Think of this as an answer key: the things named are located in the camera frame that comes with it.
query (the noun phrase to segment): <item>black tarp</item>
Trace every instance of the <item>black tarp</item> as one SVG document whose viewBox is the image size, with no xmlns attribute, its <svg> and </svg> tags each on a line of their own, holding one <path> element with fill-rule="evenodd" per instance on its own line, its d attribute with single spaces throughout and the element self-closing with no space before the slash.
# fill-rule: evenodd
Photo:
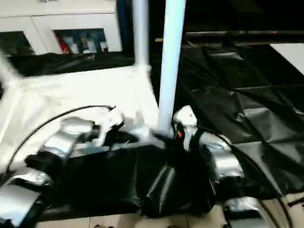
<svg viewBox="0 0 304 228">
<path fill-rule="evenodd" d="M 120 67 L 133 62 L 111 53 L 94 59 L 90 55 L 89 60 L 82 55 L 79 58 L 84 61 L 69 66 L 69 58 L 77 56 L 59 56 L 61 63 L 56 62 L 57 57 L 31 57 L 30 68 L 20 58 L 12 62 L 26 76 Z M 158 99 L 160 55 L 150 56 L 150 63 Z M 246 175 L 236 188 L 219 188 L 218 199 L 237 195 L 270 199 L 303 191 L 303 86 L 304 76 L 270 46 L 182 49 L 174 109 L 191 105 L 201 127 L 227 136 Z M 150 217 L 208 212 L 214 202 L 203 162 L 188 157 L 170 163 L 174 157 L 170 149 L 154 150 L 139 148 L 70 159 L 57 187 L 60 191 L 55 191 L 56 208 L 45 218 L 132 213 L 139 209 Z"/>
</svg>

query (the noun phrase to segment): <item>glass cabinet door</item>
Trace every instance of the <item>glass cabinet door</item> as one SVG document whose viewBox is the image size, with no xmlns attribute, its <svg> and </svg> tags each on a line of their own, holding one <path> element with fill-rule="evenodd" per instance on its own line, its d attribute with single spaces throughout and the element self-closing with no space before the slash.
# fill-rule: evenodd
<svg viewBox="0 0 304 228">
<path fill-rule="evenodd" d="M 0 18 L 0 49 L 7 56 L 47 53 L 30 17 Z"/>
<path fill-rule="evenodd" d="M 0 47 L 6 56 L 31 56 L 35 54 L 22 31 L 1 32 Z"/>
<path fill-rule="evenodd" d="M 108 52 L 103 28 L 54 30 L 63 54 Z"/>
<path fill-rule="evenodd" d="M 121 51 L 115 13 L 32 17 L 47 50 L 62 53 Z"/>
</svg>

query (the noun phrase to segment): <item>black plastic sheet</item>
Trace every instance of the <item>black plastic sheet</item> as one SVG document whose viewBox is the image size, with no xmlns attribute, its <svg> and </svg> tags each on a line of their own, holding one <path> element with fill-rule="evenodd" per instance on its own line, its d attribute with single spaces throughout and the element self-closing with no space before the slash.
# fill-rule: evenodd
<svg viewBox="0 0 304 228">
<path fill-rule="evenodd" d="M 133 213 L 151 217 L 208 213 L 215 203 L 195 154 L 153 145 L 69 159 L 44 219 Z"/>
<path fill-rule="evenodd" d="M 303 88 L 304 76 L 269 46 L 183 51 L 175 110 L 189 104 L 200 125 L 227 136 L 247 177 L 220 198 L 304 189 Z"/>
</svg>

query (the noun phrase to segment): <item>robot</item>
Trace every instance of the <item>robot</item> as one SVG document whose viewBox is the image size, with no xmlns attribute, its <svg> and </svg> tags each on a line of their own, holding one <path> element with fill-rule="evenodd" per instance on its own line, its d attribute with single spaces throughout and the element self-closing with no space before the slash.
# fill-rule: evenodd
<svg viewBox="0 0 304 228">
<path fill-rule="evenodd" d="M 50 136 L 37 154 L 25 159 L 26 167 L 17 170 L 0 187 L 0 228 L 34 227 L 39 216 L 51 204 L 49 194 L 57 178 L 78 143 L 94 141 L 102 146 L 106 135 L 119 129 L 124 118 L 116 109 L 111 110 L 100 124 L 79 117 L 61 121 L 60 129 Z M 180 109 L 173 118 L 170 135 L 135 126 L 128 130 L 142 142 L 163 144 L 169 138 L 186 153 L 204 151 L 202 156 L 209 168 L 214 194 L 222 181 L 237 184 L 244 178 L 236 156 L 231 152 L 231 142 L 223 135 L 215 135 L 197 126 L 190 106 Z M 251 197 L 229 199 L 221 202 L 227 227 L 271 227 L 259 201 Z"/>
</svg>

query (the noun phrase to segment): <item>floor tile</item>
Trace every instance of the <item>floor tile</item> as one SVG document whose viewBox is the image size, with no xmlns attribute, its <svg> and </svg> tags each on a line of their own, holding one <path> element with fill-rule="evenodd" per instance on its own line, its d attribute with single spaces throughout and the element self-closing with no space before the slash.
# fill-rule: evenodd
<svg viewBox="0 0 304 228">
<path fill-rule="evenodd" d="M 90 218 L 40 222 L 36 228 L 89 228 Z"/>
<path fill-rule="evenodd" d="M 103 228 L 134 228 L 140 217 L 137 214 L 91 217 L 90 228 L 100 225 Z"/>
<path fill-rule="evenodd" d="M 224 215 L 220 206 L 214 206 L 213 209 L 201 218 L 187 216 L 189 228 L 222 228 L 225 224 Z"/>
<path fill-rule="evenodd" d="M 188 228 L 187 217 L 185 215 L 173 215 L 159 219 L 142 218 L 136 222 L 135 228 L 167 228 L 168 226 Z"/>
<path fill-rule="evenodd" d="M 94 228 L 96 225 L 100 225 L 102 228 L 167 228 L 172 225 L 179 228 L 188 228 L 185 215 L 174 215 L 159 219 L 140 217 L 136 214 L 92 217 L 90 228 Z"/>
</svg>

